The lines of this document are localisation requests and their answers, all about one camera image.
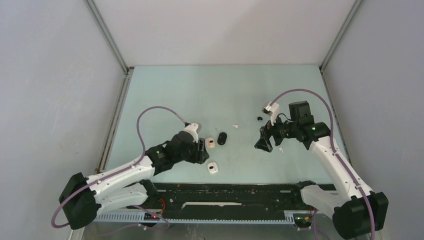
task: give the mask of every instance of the wire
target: wire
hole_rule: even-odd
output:
[[[158,200],[158,202],[162,202],[163,207],[162,207],[162,210],[161,210],[161,211],[158,211],[158,212],[156,212],[156,213],[163,214],[163,213],[164,213],[164,211],[165,211],[165,206],[166,206],[165,201],[164,201],[162,198],[160,198],[160,199]]]
[[[141,117],[146,113],[146,112],[148,112],[148,111],[150,111],[150,110],[152,110],[152,109],[164,109],[164,110],[168,110],[168,111],[170,111],[171,113],[173,113],[177,118],[179,118],[184,124],[186,124],[187,122],[178,114],[178,113],[176,113],[174,110],[172,110],[172,109],[170,109],[170,108],[168,108],[168,107],[165,107],[165,106],[151,106],[151,107],[149,107],[149,108],[147,108],[147,109],[145,109],[144,111],[142,111],[141,113],[140,113],[140,115],[138,116],[138,118],[137,118],[137,125],[136,125],[136,128],[137,128],[137,135],[138,135],[138,138],[140,139],[140,142],[141,142],[141,146],[142,146],[142,148],[143,148],[143,151],[142,151],[142,153],[141,153],[141,156],[140,156],[140,158],[133,164],[133,165],[130,165],[130,166],[127,166],[127,167],[124,167],[124,168],[122,168],[122,169],[120,169],[120,170],[118,170],[118,171],[116,171],[116,172],[113,172],[113,173],[111,173],[111,174],[109,174],[109,175],[106,175],[106,176],[103,176],[103,177],[101,177],[101,178],[99,178],[99,179],[97,179],[97,180],[95,180],[95,181],[92,181],[92,182],[90,182],[90,183],[88,183],[87,185],[85,185],[85,186],[83,186],[83,187],[81,187],[80,189],[78,189],[78,190],[76,190],[75,192],[73,192],[70,196],[68,196],[60,205],[59,205],[59,207],[56,209],[56,211],[54,211],[54,213],[53,213],[53,216],[51,217],[51,221],[50,221],[50,224],[51,224],[51,226],[53,227],[53,228],[55,228],[55,229],[61,229],[61,228],[64,228],[64,227],[66,227],[66,226],[68,226],[69,225],[69,222],[68,223],[65,223],[65,224],[61,224],[61,225],[57,225],[56,223],[55,223],[55,221],[56,221],[56,218],[57,218],[57,216],[58,216],[58,214],[59,214],[59,212],[61,211],[61,209],[63,209],[63,207],[72,199],[72,198],[74,198],[76,195],[78,195],[79,193],[81,193],[82,191],[84,191],[85,189],[88,189],[89,187],[91,187],[91,186],[93,186],[94,184],[97,184],[98,182],[102,182],[102,181],[104,181],[104,180],[106,180],[106,179],[109,179],[109,178],[111,178],[111,177],[113,177],[113,176],[116,176],[116,175],[118,175],[118,174],[121,174],[121,173],[123,173],[123,172],[125,172],[125,171],[127,171],[127,170],[129,170],[129,169],[131,169],[132,168],[132,166],[134,166],[134,165],[137,165],[137,164],[139,164],[141,161],[142,161],[142,159],[144,158],[144,156],[146,155],[146,146],[145,146],[145,142],[143,141],[143,138],[142,138],[142,135],[141,135],[141,133],[140,133],[140,119],[141,119]],[[147,213],[150,213],[149,211],[147,211],[147,210],[145,210],[145,209],[143,209],[143,208],[141,208],[141,207],[139,207],[139,206],[135,206],[136,208],[138,208],[138,209],[141,209],[141,210],[143,210],[143,211],[145,211],[145,212],[147,212]],[[123,227],[123,228],[121,228],[121,229],[125,229],[125,228],[129,228],[129,227],[132,227],[132,226],[134,226],[133,224],[131,225],[131,226],[126,226],[126,227]]]
[[[327,238],[327,240],[331,240],[327,233],[325,233],[322,229],[316,227],[316,225],[315,225],[315,215],[317,214],[317,212],[318,212],[318,210],[316,208],[314,208],[313,216],[312,216],[312,229],[313,229],[313,234],[315,236],[315,240],[318,240],[317,231],[320,232],[321,234],[323,234]],[[296,223],[294,224],[294,227],[297,228],[298,231],[310,231],[311,230],[310,227],[298,227],[296,225]]]
[[[284,117],[289,120],[290,122],[293,122],[293,120],[291,120],[290,118],[288,118],[284,113],[280,113],[277,115],[277,117],[279,117],[280,115],[284,115]]]
[[[303,88],[296,88],[296,89],[291,89],[288,91],[285,91],[283,93],[281,93],[280,95],[278,95],[269,105],[273,105],[278,99],[280,99],[282,96],[288,94],[288,93],[293,93],[293,92],[306,92],[306,93],[310,93],[312,95],[315,95],[317,98],[319,98],[322,103],[324,103],[325,107],[327,108],[328,111],[328,115],[330,117],[330,144],[331,144],[331,149],[334,153],[334,155],[336,156],[336,158],[338,159],[338,161],[341,163],[341,165],[343,165],[344,169],[346,170],[346,172],[349,174],[349,176],[352,178],[353,182],[356,185],[356,188],[359,190],[360,194],[362,195],[365,204],[366,204],[366,208],[368,209],[368,214],[369,214],[369,221],[371,223],[371,238],[370,240],[374,240],[375,238],[375,234],[376,234],[376,226],[374,223],[374,214],[373,214],[373,209],[371,208],[371,204],[370,201],[368,200],[367,195],[365,194],[364,190],[362,189],[362,187],[360,186],[360,183],[358,182],[357,178],[354,176],[354,174],[352,173],[352,171],[349,169],[349,167],[346,165],[345,161],[342,160],[342,157],[339,155],[339,153],[337,153],[336,148],[335,148],[335,144],[334,144],[334,123],[333,123],[333,114],[331,112],[331,109],[329,107],[329,105],[327,104],[327,102],[324,100],[324,98],[322,96],[320,96],[318,93],[308,90],[308,89],[303,89]]]
[[[170,222],[167,221],[164,217],[162,217],[160,215],[157,215],[156,213],[153,213],[151,211],[148,211],[148,210],[142,208],[141,206],[133,205],[133,207],[138,208],[138,209],[142,210],[143,212],[148,213],[148,214],[150,214],[152,216],[156,216],[157,218],[159,218],[160,220],[162,220],[162,221],[164,221],[166,223],[166,227],[158,228],[158,227],[151,227],[151,226],[142,225],[141,223],[133,223],[133,224],[125,225],[123,227],[120,227],[120,228],[118,228],[116,230],[113,230],[111,232],[108,232],[108,233],[97,234],[97,233],[93,232],[93,230],[90,227],[87,227],[88,231],[91,234],[93,234],[93,235],[95,235],[97,237],[105,237],[105,236],[109,236],[109,235],[115,234],[115,233],[117,233],[117,232],[119,232],[121,230],[124,230],[124,229],[127,229],[127,228],[132,228],[132,227],[140,227],[140,228],[143,228],[143,229],[150,229],[150,230],[154,230],[154,231],[163,231],[163,230],[168,229],[171,226]]]

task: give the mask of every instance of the light blue table surface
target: light blue table surface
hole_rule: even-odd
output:
[[[312,180],[330,183],[318,160],[295,139],[285,139],[272,153],[254,148],[259,128],[269,119],[261,112],[265,102],[296,88],[315,91],[328,102],[316,65],[223,65],[223,66],[138,66],[135,68],[107,169],[137,158],[142,147],[136,132],[138,115],[151,106],[166,106],[188,122],[201,123],[201,138],[218,138],[226,132],[225,145],[208,149],[205,164],[180,162],[151,180],[161,183],[272,184]],[[289,104],[308,101],[315,122],[330,127],[323,103],[306,92],[289,93],[280,98],[281,112],[289,116]],[[140,121],[147,148],[170,140],[184,128],[172,113],[154,109]],[[337,127],[334,133],[342,146]],[[216,162],[219,172],[211,175],[207,163]]]

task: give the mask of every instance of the black small object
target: black small object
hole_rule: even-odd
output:
[[[227,141],[227,134],[225,132],[221,132],[218,135],[218,140],[216,141],[219,145],[224,145]]]
[[[297,139],[309,150],[312,141],[330,136],[330,129],[323,122],[314,122],[311,109],[307,101],[293,102],[288,105],[291,120],[282,121],[277,116],[274,125],[268,121],[265,126],[259,129],[260,138],[254,145],[256,149],[271,152],[273,146],[270,138],[273,137],[275,146],[279,146],[283,139]]]
[[[294,218],[294,224],[300,228],[300,229],[304,229],[304,228],[309,228],[312,225],[311,221],[308,221],[304,218],[302,219],[296,219],[296,217]]]

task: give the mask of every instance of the small white piece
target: small white piece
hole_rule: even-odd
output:
[[[194,122],[194,123],[190,123],[189,125],[187,125],[184,128],[183,131],[191,134],[191,136],[194,139],[194,142],[198,143],[199,142],[199,132],[200,132],[201,129],[202,129],[202,125],[200,125],[200,123]]]
[[[209,170],[210,174],[216,174],[218,172],[218,165],[216,162],[210,162],[207,164],[207,170]]]
[[[274,126],[277,121],[277,117],[280,114],[280,105],[276,102],[274,102],[272,105],[270,104],[271,102],[263,106],[263,112],[271,116],[271,125]]]
[[[207,147],[208,149],[213,149],[213,148],[215,148],[215,140],[214,140],[212,137],[208,137],[208,138],[206,138],[204,141],[205,141],[205,143],[206,143],[206,147]]]

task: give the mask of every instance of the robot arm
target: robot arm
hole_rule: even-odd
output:
[[[360,186],[368,198],[374,215],[375,230],[381,230],[386,218],[388,199],[384,193],[374,193],[352,168],[346,157],[334,143],[331,147],[330,129],[323,122],[314,122],[314,116],[307,101],[289,104],[290,120],[282,122],[279,118],[280,106],[277,103],[268,104],[263,112],[270,115],[270,121],[261,127],[260,139],[255,148],[271,152],[273,147],[270,138],[279,146],[283,139],[295,138],[303,143],[305,148],[319,160],[325,172],[330,177],[338,195],[332,195],[312,181],[296,184],[293,194],[297,201],[313,206],[332,219],[337,232],[344,239],[351,239],[370,232],[370,218]]]
[[[119,208],[141,205],[148,196],[156,194],[156,189],[147,179],[170,170],[174,164],[186,161],[203,164],[209,154],[205,140],[199,138],[201,125],[186,124],[183,131],[174,135],[170,141],[153,146],[137,164],[136,158],[107,172],[84,177],[81,172],[73,175],[62,194],[62,203],[76,190],[89,183],[97,182],[72,198],[63,211],[71,229],[79,229],[91,223],[96,216]],[[104,176],[112,177],[100,180]]]

